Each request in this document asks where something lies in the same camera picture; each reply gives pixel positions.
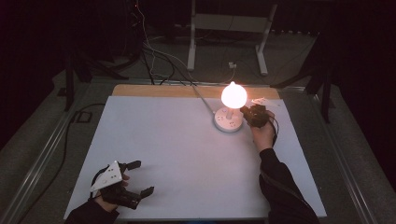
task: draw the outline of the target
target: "white tag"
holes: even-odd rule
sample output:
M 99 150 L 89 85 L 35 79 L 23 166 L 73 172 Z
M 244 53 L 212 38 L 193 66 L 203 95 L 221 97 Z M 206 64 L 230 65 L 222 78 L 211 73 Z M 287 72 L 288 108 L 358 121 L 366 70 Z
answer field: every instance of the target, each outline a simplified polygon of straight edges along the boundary
M 256 105 L 265 105 L 265 106 L 276 106 L 276 107 L 280 107 L 280 105 L 265 99 L 264 97 L 262 98 L 258 98 L 258 99 L 253 99 L 251 100 L 251 103 L 256 104 Z
M 107 186 L 118 183 L 122 180 L 122 174 L 120 171 L 119 163 L 114 161 L 107 169 L 99 175 L 95 183 L 91 187 L 91 192 L 99 189 L 103 189 Z

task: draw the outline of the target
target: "white paper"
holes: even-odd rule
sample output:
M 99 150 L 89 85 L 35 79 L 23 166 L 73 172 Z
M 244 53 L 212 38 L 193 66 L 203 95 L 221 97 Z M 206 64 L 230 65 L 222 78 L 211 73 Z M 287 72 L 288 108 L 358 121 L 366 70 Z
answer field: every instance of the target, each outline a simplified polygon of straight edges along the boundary
M 219 99 L 206 99 L 213 109 Z M 275 151 L 319 217 L 316 184 L 282 100 L 268 106 L 279 122 Z M 65 217 L 87 200 L 92 178 L 113 161 L 142 161 L 127 189 L 154 193 L 136 210 L 119 207 L 119 219 L 238 219 L 267 217 L 259 186 L 260 158 L 246 123 L 223 133 L 198 98 L 110 96 L 78 177 Z

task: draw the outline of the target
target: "hand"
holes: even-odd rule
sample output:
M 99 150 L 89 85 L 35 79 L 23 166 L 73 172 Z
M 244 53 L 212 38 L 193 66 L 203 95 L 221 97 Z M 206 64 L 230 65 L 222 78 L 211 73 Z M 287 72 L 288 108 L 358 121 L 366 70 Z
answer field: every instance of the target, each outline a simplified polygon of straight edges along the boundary
M 129 176 L 122 174 L 122 185 L 124 187 L 128 186 L 128 182 L 126 182 L 126 180 L 129 180 Z M 100 197 L 101 192 L 100 190 L 96 193 L 95 196 L 95 202 L 98 203 L 103 209 L 105 209 L 107 212 L 111 213 L 113 210 L 117 209 L 119 206 L 117 204 L 114 203 L 107 203 L 103 200 L 102 197 Z
M 267 148 L 272 148 L 274 144 L 274 129 L 269 122 L 274 122 L 275 114 L 269 110 L 266 113 L 270 116 L 269 121 L 261 128 L 250 126 L 253 135 L 253 142 L 259 153 Z

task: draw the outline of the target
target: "black sleeve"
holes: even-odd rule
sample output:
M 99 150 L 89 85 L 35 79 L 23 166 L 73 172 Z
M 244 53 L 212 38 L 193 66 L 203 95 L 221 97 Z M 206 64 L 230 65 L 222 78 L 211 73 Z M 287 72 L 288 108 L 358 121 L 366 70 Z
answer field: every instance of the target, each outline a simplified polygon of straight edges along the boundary
M 118 215 L 117 211 L 109 213 L 94 200 L 89 200 L 74 209 L 64 224 L 111 224 L 114 223 Z
M 277 158 L 272 148 L 267 148 L 260 153 L 262 159 L 260 187 L 262 194 L 268 200 L 271 211 L 268 215 L 270 223 L 319 223 L 318 217 L 307 204 L 295 184 L 289 168 Z M 262 175 L 267 175 L 273 181 L 280 183 L 285 189 L 280 188 Z

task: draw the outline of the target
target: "white lamp base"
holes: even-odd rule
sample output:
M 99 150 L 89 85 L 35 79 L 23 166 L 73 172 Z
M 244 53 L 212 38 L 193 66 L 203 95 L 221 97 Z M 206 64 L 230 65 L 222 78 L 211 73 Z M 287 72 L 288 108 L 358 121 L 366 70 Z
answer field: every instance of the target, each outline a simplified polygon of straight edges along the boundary
M 241 113 L 232 114 L 230 119 L 227 119 L 227 113 L 230 108 L 223 107 L 215 114 L 216 127 L 225 133 L 234 133 L 242 127 L 243 118 Z

